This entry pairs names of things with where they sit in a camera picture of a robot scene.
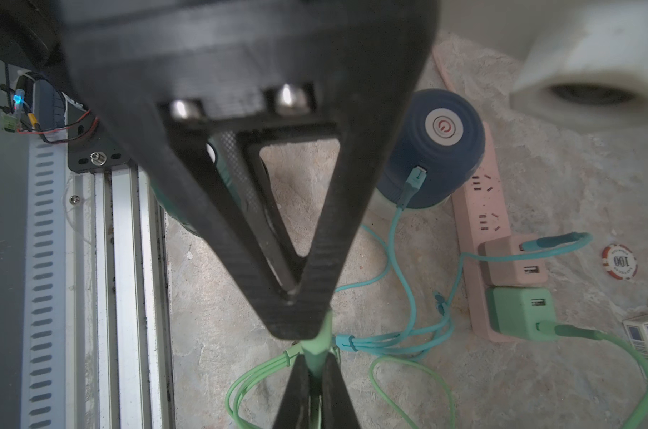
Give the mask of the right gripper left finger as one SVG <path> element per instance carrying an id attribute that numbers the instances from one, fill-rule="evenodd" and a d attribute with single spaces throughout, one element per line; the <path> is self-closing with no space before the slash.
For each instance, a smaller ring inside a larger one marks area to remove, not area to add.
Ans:
<path id="1" fill-rule="evenodd" d="M 304 356 L 295 359 L 274 429 L 308 429 L 310 427 L 310 372 Z"/>

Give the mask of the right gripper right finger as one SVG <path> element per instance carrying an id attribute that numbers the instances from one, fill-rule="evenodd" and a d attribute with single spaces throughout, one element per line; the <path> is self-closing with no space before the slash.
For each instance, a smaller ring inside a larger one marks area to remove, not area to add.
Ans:
<path id="1" fill-rule="evenodd" d="M 360 429 L 352 400 L 334 354 L 329 353 L 321 377 L 321 427 Z"/>

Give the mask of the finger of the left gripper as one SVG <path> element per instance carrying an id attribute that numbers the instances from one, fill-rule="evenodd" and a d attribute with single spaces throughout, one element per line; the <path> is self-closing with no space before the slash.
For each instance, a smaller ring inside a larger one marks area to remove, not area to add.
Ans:
<path id="1" fill-rule="evenodd" d="M 77 94 L 194 226 L 277 338 L 315 337 L 439 22 L 436 1 L 64 1 Z M 206 152 L 336 139 L 300 287 L 280 287 Z"/>
<path id="2" fill-rule="evenodd" d="M 211 140 L 225 159 L 231 189 L 280 287 L 297 290 L 306 258 L 297 254 L 286 230 L 261 158 L 261 144 L 248 133 L 219 132 Z"/>

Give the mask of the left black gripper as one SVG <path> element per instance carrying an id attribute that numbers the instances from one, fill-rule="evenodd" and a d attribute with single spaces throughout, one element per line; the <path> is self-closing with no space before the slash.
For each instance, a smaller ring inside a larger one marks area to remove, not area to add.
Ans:
<path id="1" fill-rule="evenodd" d="M 0 0 L 0 60 L 41 73 L 60 91 L 72 89 L 54 1 Z"/>

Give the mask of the green cordless meat grinder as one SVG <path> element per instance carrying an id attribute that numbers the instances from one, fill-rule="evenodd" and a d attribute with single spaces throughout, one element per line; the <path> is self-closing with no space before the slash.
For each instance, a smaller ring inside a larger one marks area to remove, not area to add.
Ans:
<path id="1" fill-rule="evenodd" d="M 211 182 L 209 188 L 216 192 L 218 189 L 224 189 L 234 201 L 234 204 L 243 208 L 243 202 L 241 196 L 236 190 L 234 185 L 233 178 L 228 167 L 226 158 L 223 153 L 218 149 L 218 143 L 213 139 L 209 138 L 205 144 L 206 152 L 208 153 L 209 158 L 211 159 L 211 165 L 214 167 L 214 170 L 220 178 L 220 182 Z M 186 232 L 193 234 L 195 237 L 199 237 L 200 234 L 194 228 L 194 226 L 187 220 L 185 216 L 179 211 L 177 205 L 175 205 L 167 195 L 159 188 L 158 184 L 153 180 L 150 180 L 150 189 L 152 190 L 157 202 L 165 210 L 168 217 L 174 219 L 179 223 Z"/>

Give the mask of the green USB charger adapter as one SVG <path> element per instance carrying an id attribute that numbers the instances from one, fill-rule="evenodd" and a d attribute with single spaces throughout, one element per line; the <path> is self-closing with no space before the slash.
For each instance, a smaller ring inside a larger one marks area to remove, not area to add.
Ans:
<path id="1" fill-rule="evenodd" d="M 499 334 L 527 341 L 554 341 L 538 330 L 540 322 L 557 321 L 554 299 L 546 288 L 495 287 L 486 291 L 489 322 Z"/>

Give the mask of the blue cordless meat grinder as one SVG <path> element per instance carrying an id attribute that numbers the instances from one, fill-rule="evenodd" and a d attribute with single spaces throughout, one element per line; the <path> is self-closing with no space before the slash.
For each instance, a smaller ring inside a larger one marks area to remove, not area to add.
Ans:
<path id="1" fill-rule="evenodd" d="M 415 92 L 377 190 L 396 203 L 411 171 L 427 172 L 410 209 L 434 207 L 457 191 L 479 168 L 486 132 L 477 110 L 444 89 Z"/>

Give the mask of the pink power strip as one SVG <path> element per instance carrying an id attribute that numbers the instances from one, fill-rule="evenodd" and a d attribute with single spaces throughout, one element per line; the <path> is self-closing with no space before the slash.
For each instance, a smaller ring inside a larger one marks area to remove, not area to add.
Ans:
<path id="1" fill-rule="evenodd" d="M 451 196 L 460 250 L 473 254 L 477 254 L 479 246 L 485 242 L 511 234 L 493 137 L 488 123 L 482 125 L 486 136 L 483 160 L 475 173 Z M 517 341 L 490 327 L 486 300 L 488 285 L 480 262 L 465 258 L 462 274 L 474 334 L 495 343 Z"/>

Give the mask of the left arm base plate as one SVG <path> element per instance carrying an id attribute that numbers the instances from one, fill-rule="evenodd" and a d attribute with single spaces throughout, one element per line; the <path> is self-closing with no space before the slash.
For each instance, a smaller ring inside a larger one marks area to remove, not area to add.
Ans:
<path id="1" fill-rule="evenodd" d="M 112 139 L 102 121 L 85 107 L 68 103 L 68 168 L 73 173 L 103 173 L 130 167 L 133 159 Z"/>

